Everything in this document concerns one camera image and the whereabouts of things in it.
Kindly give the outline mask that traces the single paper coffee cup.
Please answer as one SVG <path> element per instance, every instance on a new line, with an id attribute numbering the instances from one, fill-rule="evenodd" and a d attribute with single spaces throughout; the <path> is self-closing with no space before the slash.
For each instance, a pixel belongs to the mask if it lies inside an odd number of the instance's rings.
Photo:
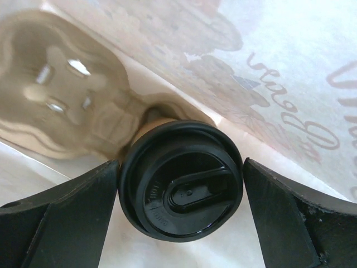
<path id="1" fill-rule="evenodd" d="M 173 122 L 176 121 L 176 119 L 173 118 L 158 118 L 155 119 L 153 121 L 150 121 L 146 124 L 144 124 L 136 133 L 136 135 L 134 136 L 131 145 L 133 145 L 139 138 L 141 138 L 143 135 L 145 135 L 147 132 L 149 132 L 150 130 L 164 125 L 165 123 L 169 123 L 169 122 Z"/>

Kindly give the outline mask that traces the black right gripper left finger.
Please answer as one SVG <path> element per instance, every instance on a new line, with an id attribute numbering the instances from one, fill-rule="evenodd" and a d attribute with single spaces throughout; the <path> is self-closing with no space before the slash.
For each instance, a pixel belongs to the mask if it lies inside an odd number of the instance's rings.
<path id="1" fill-rule="evenodd" d="M 1 206 L 1 267 L 98 267 L 119 162 Z"/>

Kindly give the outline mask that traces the brown paper takeout bag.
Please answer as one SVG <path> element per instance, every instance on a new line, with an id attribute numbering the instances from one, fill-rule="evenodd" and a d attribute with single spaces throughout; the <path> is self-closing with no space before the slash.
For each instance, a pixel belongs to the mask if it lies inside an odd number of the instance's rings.
<path id="1" fill-rule="evenodd" d="M 235 143 L 243 164 L 356 204 L 355 1 L 2 1 L 1 20 L 28 10 L 109 49 L 136 93 L 175 95 L 191 108 L 186 119 Z M 158 118 L 173 117 L 153 108 L 143 125 Z M 118 195 L 132 140 L 113 158 L 55 159 L 1 138 L 1 206 L 117 160 L 98 267 L 266 267 L 244 177 L 237 211 L 208 236 L 176 243 L 138 231 Z"/>

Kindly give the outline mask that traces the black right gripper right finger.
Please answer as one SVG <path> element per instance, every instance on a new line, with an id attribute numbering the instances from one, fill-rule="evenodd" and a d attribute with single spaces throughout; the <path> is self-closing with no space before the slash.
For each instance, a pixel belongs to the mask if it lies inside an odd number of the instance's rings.
<path id="1" fill-rule="evenodd" d="M 243 177 L 266 267 L 356 267 L 356 204 L 246 159 Z"/>

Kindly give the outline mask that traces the black plastic cup lid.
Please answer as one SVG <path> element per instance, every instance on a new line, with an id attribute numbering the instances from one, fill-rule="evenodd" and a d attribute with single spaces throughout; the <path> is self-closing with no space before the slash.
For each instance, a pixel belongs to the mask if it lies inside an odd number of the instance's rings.
<path id="1" fill-rule="evenodd" d="M 221 130 L 195 120 L 158 126 L 130 146 L 120 167 L 124 215 L 144 235 L 190 242 L 220 228 L 243 197 L 243 160 Z"/>

